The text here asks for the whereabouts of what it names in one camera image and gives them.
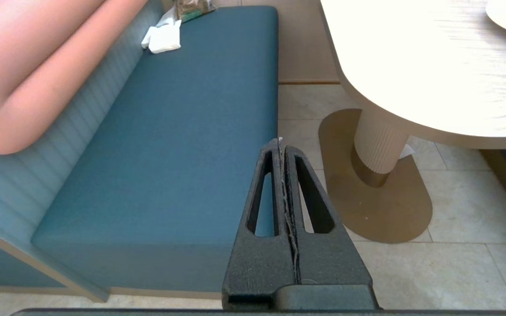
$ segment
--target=table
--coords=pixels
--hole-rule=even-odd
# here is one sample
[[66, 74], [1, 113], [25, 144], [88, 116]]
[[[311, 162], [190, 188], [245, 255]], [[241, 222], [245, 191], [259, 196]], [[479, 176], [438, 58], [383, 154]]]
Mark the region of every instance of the table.
[[[350, 162], [358, 181], [383, 188], [410, 134], [454, 146], [506, 149], [506, 30], [492, 22], [485, 7], [486, 0], [321, 0], [340, 82], [362, 107]], [[325, 160], [323, 140], [322, 155]], [[405, 202], [413, 199], [414, 187], [406, 190]], [[362, 216], [345, 225], [372, 240], [401, 242], [410, 236], [396, 240], [360, 230], [360, 222], [368, 221], [365, 212], [389, 218], [375, 223], [383, 226], [378, 230], [399, 232], [414, 220], [426, 223], [411, 237], [426, 229], [430, 216], [423, 214], [432, 206], [415, 206], [404, 220], [409, 223], [391, 227], [392, 212], [402, 212], [405, 204], [388, 199], [390, 206], [374, 207], [383, 208], [379, 211], [336, 208]]]

